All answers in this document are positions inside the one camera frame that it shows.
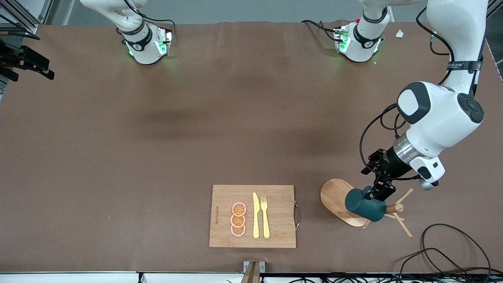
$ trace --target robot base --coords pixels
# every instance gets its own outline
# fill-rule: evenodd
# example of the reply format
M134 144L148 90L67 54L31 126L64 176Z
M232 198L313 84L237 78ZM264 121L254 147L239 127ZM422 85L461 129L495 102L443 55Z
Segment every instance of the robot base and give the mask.
M129 54L131 54L138 63L144 65L153 64L159 61L161 57L165 55L168 56L173 36L171 31L168 32L166 29L159 28L156 25L149 24L148 27L152 30L154 36L143 51L136 51L128 45Z
M334 33L334 37L343 41L335 42L337 52L344 54L351 61L360 63L368 61L377 52L381 39L371 48L363 48L361 43L355 39L353 33L355 25L356 22L351 22L347 26L342 26L340 30L337 30L337 33Z

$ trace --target cutting board handle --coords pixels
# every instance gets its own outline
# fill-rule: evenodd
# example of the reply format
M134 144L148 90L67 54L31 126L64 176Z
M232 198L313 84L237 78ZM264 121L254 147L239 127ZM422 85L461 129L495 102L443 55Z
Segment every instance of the cutting board handle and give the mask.
M299 205L297 204L296 200L293 201L293 205L295 206L295 208L297 210L297 224L295 225L295 231L297 231L297 229L299 229L299 225L300 225L300 208L299 208Z

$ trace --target table surface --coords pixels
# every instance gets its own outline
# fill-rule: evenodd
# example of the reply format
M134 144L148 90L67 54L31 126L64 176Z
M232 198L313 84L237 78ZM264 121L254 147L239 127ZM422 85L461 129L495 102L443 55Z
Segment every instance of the table surface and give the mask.
M441 154L440 186L395 182L390 201L416 189L400 214L408 238L392 219L345 225L319 192L332 178L372 184L360 174L362 130L405 85L444 75L447 58L416 24L390 23L365 63L305 24L220 23L177 26L178 56L140 65L114 29L42 26L42 40L26 40L56 77L20 71L0 104L2 271L234 271L255 259L271 272L398 271L433 223L463 229L503 266L503 88L488 50L485 121ZM365 155L392 142L375 125ZM213 184L294 185L297 248L208 247ZM447 229L426 242L485 265ZM405 271L434 270L417 257Z

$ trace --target yellow fork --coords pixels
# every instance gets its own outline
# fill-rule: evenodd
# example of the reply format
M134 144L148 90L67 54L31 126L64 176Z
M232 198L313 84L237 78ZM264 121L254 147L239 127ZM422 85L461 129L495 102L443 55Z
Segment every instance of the yellow fork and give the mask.
M265 196L260 197L260 208L264 214L264 238L268 239L271 236L269 231L269 221L267 220L267 198Z

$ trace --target yellow knife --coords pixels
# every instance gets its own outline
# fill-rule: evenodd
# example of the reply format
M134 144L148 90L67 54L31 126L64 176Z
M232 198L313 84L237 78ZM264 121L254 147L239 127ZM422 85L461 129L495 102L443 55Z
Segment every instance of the yellow knife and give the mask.
M259 238L259 211L260 211L260 203L259 198L256 193L253 193L253 237L255 239Z

